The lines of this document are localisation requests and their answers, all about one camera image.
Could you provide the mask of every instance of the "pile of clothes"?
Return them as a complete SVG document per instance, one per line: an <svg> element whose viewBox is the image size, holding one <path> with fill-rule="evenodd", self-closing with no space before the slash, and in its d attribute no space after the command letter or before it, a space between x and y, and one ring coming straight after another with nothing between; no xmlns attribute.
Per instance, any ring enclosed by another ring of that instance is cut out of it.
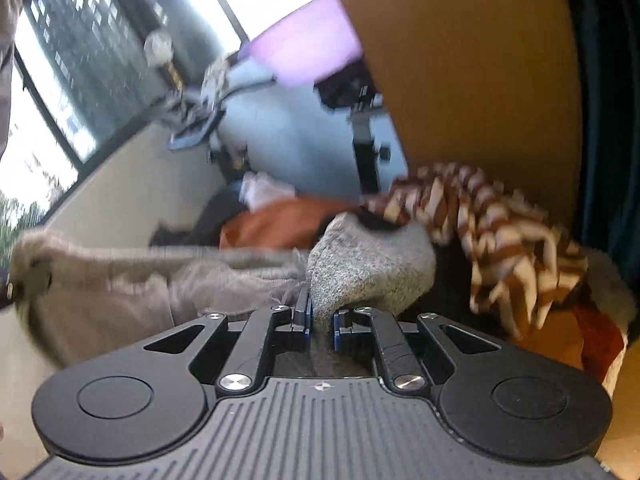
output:
<svg viewBox="0 0 640 480"><path fill-rule="evenodd" d="M408 321L436 312L581 368L612 393L636 314L604 254L459 164L422 168L361 203L247 174L193 229L161 226L150 245L86 250L49 230L25 233L10 275L33 340L66 366L210 312L242 320L295 306L305 287L316 335L346 306Z"/></svg>

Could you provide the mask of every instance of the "dark blue curtain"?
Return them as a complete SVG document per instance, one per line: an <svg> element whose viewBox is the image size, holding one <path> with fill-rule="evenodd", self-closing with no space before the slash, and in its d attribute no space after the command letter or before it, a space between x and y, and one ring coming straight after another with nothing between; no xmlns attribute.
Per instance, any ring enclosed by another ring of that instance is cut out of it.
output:
<svg viewBox="0 0 640 480"><path fill-rule="evenodd" d="M640 0L568 0L582 84L574 235L640 292Z"/></svg>

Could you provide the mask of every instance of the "orange fabric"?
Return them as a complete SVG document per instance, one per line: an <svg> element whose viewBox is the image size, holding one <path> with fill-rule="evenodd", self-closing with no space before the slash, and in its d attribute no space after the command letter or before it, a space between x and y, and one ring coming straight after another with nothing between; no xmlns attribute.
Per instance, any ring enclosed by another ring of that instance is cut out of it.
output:
<svg viewBox="0 0 640 480"><path fill-rule="evenodd" d="M583 370L583 338L572 310L552 310L542 329L532 328L523 339L510 338L511 344L554 361Z"/></svg>
<svg viewBox="0 0 640 480"><path fill-rule="evenodd" d="M278 200L255 212L245 211L220 232L220 249L310 249L320 222L329 215L357 210L353 203L296 197Z"/></svg>
<svg viewBox="0 0 640 480"><path fill-rule="evenodd" d="M584 338L582 366L602 382L614 359L625 347L620 329L598 310L588 286L580 292L574 314Z"/></svg>

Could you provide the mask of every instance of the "ridged gray surface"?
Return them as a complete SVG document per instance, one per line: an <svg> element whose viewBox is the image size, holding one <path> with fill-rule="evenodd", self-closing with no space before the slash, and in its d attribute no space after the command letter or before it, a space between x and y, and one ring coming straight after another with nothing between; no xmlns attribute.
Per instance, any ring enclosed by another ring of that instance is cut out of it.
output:
<svg viewBox="0 0 640 480"><path fill-rule="evenodd" d="M325 383L330 387L318 387ZM135 465L51 458L31 480L611 479L593 458L545 467L501 463L458 442L424 400L376 379L270 379L222 400L196 437Z"/></svg>

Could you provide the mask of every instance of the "purple object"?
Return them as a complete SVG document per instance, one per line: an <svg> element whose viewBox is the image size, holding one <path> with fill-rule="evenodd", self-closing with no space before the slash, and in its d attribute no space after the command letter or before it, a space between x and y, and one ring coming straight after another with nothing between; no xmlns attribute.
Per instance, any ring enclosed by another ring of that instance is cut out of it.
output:
<svg viewBox="0 0 640 480"><path fill-rule="evenodd" d="M242 47L239 59L269 66L284 86L313 84L362 57L340 0L313 0Z"/></svg>

